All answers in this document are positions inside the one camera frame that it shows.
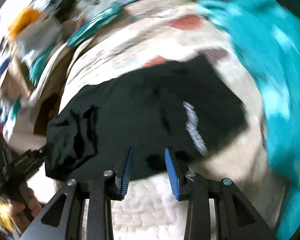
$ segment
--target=black garment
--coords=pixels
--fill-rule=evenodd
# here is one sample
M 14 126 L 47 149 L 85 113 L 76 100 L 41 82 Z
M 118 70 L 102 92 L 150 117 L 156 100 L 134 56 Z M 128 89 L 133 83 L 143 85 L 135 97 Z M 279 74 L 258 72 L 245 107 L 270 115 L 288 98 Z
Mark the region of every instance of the black garment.
M 139 69 L 83 87 L 49 123 L 46 175 L 91 179 L 132 147 L 132 179 L 144 178 L 164 170 L 166 147 L 198 159 L 243 124 L 242 102 L 203 56 Z

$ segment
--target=bed sheet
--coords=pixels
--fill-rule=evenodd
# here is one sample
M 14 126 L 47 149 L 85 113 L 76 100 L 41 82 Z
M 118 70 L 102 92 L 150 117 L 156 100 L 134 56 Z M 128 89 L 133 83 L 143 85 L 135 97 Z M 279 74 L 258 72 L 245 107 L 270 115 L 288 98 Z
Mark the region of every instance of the bed sheet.
M 192 168 L 209 179 L 231 178 L 274 227 L 286 182 L 267 166 L 260 130 L 261 96 L 235 56 L 229 35 L 196 15 L 190 0 L 140 0 L 125 6 L 119 21 L 75 52 L 59 111 L 84 85 L 100 84 L 168 60 L 185 61 L 198 54 L 207 57 L 224 83 L 244 102 L 249 127 L 230 145 Z M 132 181 L 126 199 L 112 203 L 114 237 L 183 239 L 186 209 L 187 203 L 174 199 L 167 174 Z M 214 233 L 213 219 L 211 228 Z

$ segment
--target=teal fabric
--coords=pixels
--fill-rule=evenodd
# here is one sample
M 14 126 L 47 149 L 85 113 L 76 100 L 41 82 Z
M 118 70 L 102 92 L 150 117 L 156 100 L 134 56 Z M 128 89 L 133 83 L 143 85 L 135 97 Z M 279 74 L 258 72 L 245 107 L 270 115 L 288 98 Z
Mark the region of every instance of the teal fabric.
M 30 82 L 37 87 L 41 75 L 48 63 L 48 56 L 50 52 L 53 50 L 55 44 L 52 44 L 47 48 L 47 50 L 37 59 L 32 68 L 29 71 L 29 80 Z
M 300 20 L 275 0 L 198 0 L 198 13 L 231 35 L 262 95 L 268 163 L 292 182 L 279 240 L 300 225 Z

